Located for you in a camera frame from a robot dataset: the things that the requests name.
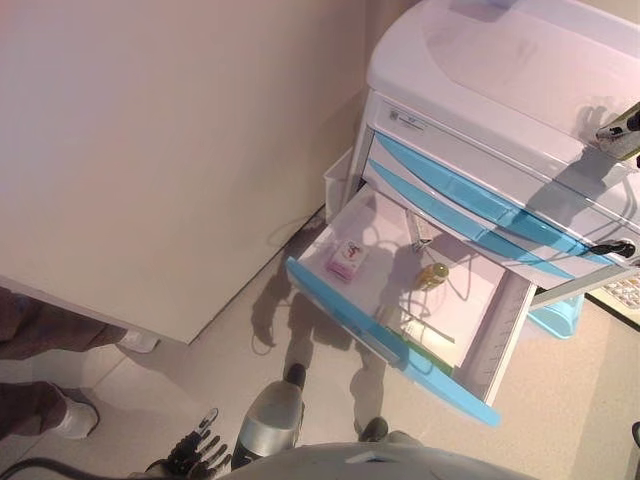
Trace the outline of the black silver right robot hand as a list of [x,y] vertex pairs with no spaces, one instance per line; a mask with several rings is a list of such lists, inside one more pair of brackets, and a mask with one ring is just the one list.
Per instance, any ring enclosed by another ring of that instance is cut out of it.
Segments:
[[597,147],[617,161],[639,154],[639,104],[636,103],[596,132]]

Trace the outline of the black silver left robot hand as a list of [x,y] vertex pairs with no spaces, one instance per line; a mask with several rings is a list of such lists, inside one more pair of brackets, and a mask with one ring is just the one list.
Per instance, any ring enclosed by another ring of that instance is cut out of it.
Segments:
[[166,458],[154,461],[143,473],[144,477],[170,479],[213,479],[231,461],[229,446],[212,426],[219,415],[212,408],[194,427],[179,440]]

